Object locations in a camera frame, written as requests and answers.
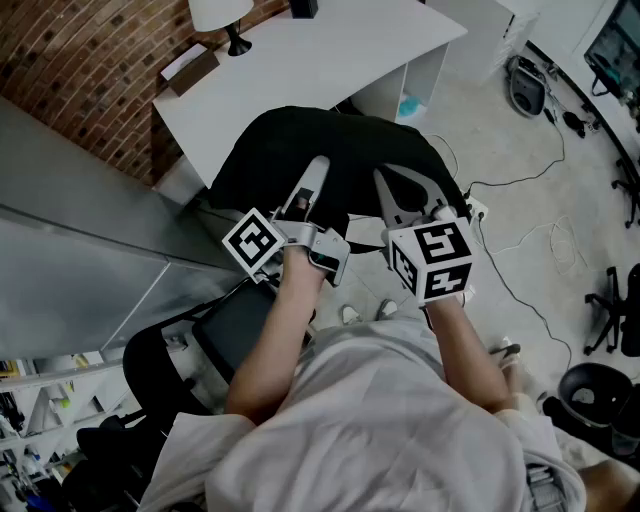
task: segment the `red brick wall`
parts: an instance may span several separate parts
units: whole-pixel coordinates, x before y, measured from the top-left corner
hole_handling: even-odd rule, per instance
[[[254,1],[242,31],[287,7]],[[0,0],[0,94],[152,186],[182,155],[151,103],[159,72],[196,41],[226,32],[195,32],[187,0]]]

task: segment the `black and white marker cube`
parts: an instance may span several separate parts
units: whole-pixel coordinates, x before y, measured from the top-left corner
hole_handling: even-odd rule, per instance
[[[465,218],[389,231],[391,268],[419,304],[464,291],[473,263]]]
[[[222,239],[234,259],[258,282],[254,274],[284,245],[282,235],[252,208]]]

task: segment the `white desk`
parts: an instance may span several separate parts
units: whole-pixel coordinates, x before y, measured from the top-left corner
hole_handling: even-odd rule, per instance
[[[247,31],[248,53],[221,48],[218,68],[154,105],[210,187],[238,137],[268,110],[329,109],[353,96],[364,113],[395,121],[403,89],[427,105],[448,43],[465,33],[416,0],[323,0],[312,20],[275,17]]]

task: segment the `lamp shade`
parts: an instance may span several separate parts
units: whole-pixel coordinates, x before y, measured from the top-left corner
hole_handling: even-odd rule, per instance
[[[193,26],[210,32],[238,21],[253,8],[253,0],[189,0]]]

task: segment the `shoe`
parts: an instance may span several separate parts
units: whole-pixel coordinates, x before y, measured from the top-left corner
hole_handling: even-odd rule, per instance
[[[396,311],[398,311],[398,304],[396,304],[396,302],[391,299],[386,299],[382,301],[382,304],[380,304],[380,308],[376,313],[376,321],[384,320],[386,317],[392,315]]]
[[[353,325],[362,322],[360,313],[348,304],[345,304],[340,309],[340,317],[342,318],[342,325]]]

